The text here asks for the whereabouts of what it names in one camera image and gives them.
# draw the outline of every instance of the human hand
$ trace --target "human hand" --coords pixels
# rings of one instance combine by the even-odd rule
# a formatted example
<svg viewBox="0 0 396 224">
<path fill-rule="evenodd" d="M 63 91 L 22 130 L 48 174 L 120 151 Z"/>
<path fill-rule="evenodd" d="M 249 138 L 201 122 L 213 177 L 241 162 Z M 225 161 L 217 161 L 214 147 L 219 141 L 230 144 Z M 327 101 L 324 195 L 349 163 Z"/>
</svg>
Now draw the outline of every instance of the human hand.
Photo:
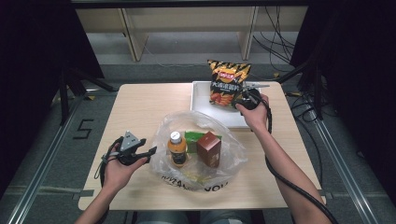
<svg viewBox="0 0 396 224">
<path fill-rule="evenodd" d="M 268 96 L 261 94 L 261 97 L 269 104 Z M 252 110 L 248 110 L 240 104 L 236 104 L 235 107 L 244 115 L 245 122 L 253 132 L 260 128 L 267 129 L 267 109 L 262 103 L 259 103 L 259 105 Z"/>
<path fill-rule="evenodd" d="M 117 143 L 111 151 L 116 151 Z M 134 164 L 126 166 L 121 164 L 114 156 L 108 158 L 108 163 L 105 170 L 105 183 L 103 189 L 112 189 L 118 192 L 123 189 L 131 179 L 135 170 L 146 163 L 148 158 L 142 158 Z"/>
</svg>

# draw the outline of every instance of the snack bag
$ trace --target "snack bag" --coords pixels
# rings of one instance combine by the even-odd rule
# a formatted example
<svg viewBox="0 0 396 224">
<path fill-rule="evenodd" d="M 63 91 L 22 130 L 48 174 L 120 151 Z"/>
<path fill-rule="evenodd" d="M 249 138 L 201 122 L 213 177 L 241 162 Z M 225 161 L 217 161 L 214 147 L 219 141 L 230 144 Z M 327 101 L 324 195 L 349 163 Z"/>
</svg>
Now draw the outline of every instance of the snack bag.
<svg viewBox="0 0 396 224">
<path fill-rule="evenodd" d="M 214 60 L 207 62 L 212 69 L 209 103 L 232 107 L 233 98 L 248 77 L 250 63 L 224 63 Z"/>
</svg>

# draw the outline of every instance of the light wooden tabletop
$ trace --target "light wooden tabletop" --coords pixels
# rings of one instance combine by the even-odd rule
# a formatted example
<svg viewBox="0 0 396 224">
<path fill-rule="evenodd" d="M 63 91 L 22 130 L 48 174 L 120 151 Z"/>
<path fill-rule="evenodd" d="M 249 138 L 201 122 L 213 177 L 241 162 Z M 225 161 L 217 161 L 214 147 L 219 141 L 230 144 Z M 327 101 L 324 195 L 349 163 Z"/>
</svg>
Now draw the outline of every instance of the light wooden tabletop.
<svg viewBox="0 0 396 224">
<path fill-rule="evenodd" d="M 321 189 L 309 160 L 303 140 L 290 112 L 285 95 L 277 82 L 261 82 L 269 88 L 261 92 L 269 96 L 273 113 L 273 136 L 286 152 Z M 102 140 L 99 144 L 84 190 L 94 190 L 91 197 L 81 197 L 82 210 L 100 191 L 94 174 L 108 147 L 125 131 L 137 138 L 147 138 L 138 153 L 151 148 L 154 134 L 163 118 L 171 113 L 190 110 L 192 83 L 127 84 L 120 88 Z M 218 191 L 188 191 L 166 184 L 150 171 L 148 164 L 138 169 L 129 184 L 110 205 L 111 210 L 206 210 L 262 209 L 286 207 L 275 178 L 268 171 L 262 147 L 250 130 L 232 130 L 247 149 L 248 162 L 237 176 Z"/>
</svg>

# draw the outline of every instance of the juice bottle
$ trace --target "juice bottle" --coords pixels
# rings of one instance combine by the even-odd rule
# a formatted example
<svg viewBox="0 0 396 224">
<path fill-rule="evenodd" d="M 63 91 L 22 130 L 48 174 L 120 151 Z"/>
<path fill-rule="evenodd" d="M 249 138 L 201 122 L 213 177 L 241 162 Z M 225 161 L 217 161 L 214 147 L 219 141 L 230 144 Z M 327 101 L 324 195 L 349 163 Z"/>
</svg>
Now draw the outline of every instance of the juice bottle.
<svg viewBox="0 0 396 224">
<path fill-rule="evenodd" d="M 186 139 L 179 132 L 172 132 L 168 141 L 171 161 L 177 167 L 182 167 L 187 160 Z"/>
</svg>

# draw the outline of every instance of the bottle cap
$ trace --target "bottle cap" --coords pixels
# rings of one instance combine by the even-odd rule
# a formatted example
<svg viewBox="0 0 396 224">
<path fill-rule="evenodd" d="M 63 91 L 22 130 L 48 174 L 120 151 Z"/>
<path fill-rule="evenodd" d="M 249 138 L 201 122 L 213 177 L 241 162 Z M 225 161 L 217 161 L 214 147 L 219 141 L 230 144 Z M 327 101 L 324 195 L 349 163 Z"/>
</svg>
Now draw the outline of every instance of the bottle cap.
<svg viewBox="0 0 396 224">
<path fill-rule="evenodd" d="M 171 133 L 171 143 L 178 144 L 181 142 L 181 135 L 179 132 L 172 132 Z"/>
</svg>

